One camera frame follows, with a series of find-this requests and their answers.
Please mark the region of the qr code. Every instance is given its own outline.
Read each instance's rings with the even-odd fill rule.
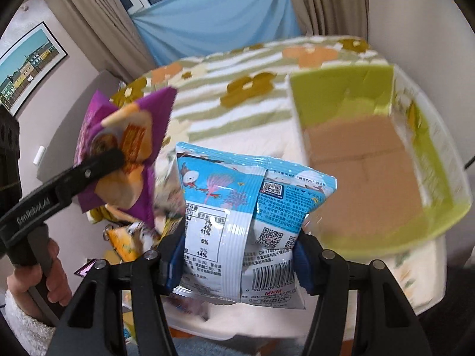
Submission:
[[[286,246],[284,246],[285,250],[292,250],[294,248],[295,239],[296,239],[296,237],[293,237],[293,236],[289,237],[289,239],[286,243]]]
[[[265,227],[262,230],[261,235],[256,241],[256,245],[262,245],[269,249],[274,249],[279,244],[280,239],[284,236],[284,233],[277,232],[275,230]]]
[[[264,182],[262,184],[261,192],[282,199],[284,197],[284,186],[279,183]]]

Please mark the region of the human hand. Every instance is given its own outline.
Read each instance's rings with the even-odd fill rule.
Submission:
[[[50,239],[48,243],[48,252],[53,260],[51,272],[46,279],[46,287],[48,288],[48,300],[52,303],[59,302],[60,305],[66,306],[71,298],[71,289],[67,283],[67,276],[64,272],[61,260],[58,258],[59,246]],[[39,264],[35,266],[24,266],[16,268],[13,274],[7,278],[7,285],[10,293],[15,299],[18,307],[28,316],[39,321],[44,319],[41,310],[28,294],[28,289],[39,284],[43,272]]]

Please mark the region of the pink package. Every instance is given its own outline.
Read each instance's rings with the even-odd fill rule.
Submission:
[[[78,195],[83,212],[111,204],[154,226],[153,163],[160,151],[176,95],[164,88],[119,109],[97,91],[79,132],[74,164],[110,148],[122,150],[125,164]]]

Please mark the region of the picture frame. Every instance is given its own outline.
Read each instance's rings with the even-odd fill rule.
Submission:
[[[0,57],[0,104],[15,116],[66,56],[44,22],[35,26]]]

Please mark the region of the beige curtain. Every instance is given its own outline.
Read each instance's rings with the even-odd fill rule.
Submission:
[[[131,82],[155,67],[119,0],[45,0],[97,70]]]
[[[291,0],[306,35],[341,34],[368,38],[368,0]]]

